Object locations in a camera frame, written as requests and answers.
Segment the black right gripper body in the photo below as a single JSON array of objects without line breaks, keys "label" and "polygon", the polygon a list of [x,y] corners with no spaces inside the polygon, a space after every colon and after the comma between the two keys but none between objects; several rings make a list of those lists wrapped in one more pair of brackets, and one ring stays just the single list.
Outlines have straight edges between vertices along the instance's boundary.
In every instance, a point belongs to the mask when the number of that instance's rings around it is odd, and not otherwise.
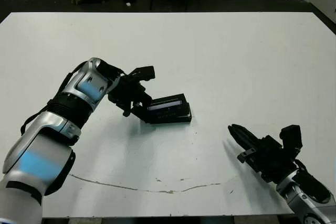
[{"label": "black right gripper body", "polygon": [[268,183],[279,183],[297,170],[296,164],[287,156],[282,145],[269,135],[259,139],[259,148],[244,150],[237,158],[260,173]]}]

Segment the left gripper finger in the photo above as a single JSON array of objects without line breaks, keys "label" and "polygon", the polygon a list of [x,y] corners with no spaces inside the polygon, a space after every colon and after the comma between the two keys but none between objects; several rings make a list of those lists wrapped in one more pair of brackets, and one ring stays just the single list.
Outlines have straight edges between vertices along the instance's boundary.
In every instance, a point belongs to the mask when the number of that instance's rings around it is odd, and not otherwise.
[{"label": "left gripper finger", "polygon": [[147,108],[141,106],[141,105],[134,105],[131,109],[131,113],[138,117],[140,120],[142,120],[145,123],[148,123],[148,110]]},{"label": "left gripper finger", "polygon": [[139,102],[143,104],[150,104],[152,102],[152,97],[148,95],[145,91],[140,91]]}]

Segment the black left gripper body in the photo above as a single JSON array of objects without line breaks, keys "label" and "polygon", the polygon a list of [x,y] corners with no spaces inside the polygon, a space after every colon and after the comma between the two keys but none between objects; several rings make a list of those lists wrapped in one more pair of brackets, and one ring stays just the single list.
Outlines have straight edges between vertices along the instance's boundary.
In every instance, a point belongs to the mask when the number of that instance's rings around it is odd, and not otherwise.
[{"label": "black left gripper body", "polygon": [[136,74],[125,74],[120,77],[117,86],[108,93],[108,100],[123,111],[123,116],[129,116],[132,103],[145,101],[145,88],[140,84]]}]

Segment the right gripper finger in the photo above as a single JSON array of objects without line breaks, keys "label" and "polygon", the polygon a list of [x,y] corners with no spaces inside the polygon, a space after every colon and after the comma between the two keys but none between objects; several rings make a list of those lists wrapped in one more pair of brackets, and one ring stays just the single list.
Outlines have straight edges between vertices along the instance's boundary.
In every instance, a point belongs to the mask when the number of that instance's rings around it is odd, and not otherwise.
[{"label": "right gripper finger", "polygon": [[232,124],[232,137],[243,149],[259,148],[259,139],[241,125]]},{"label": "right gripper finger", "polygon": [[251,133],[243,126],[229,126],[228,130],[233,139],[244,149],[249,150],[253,147]]}]

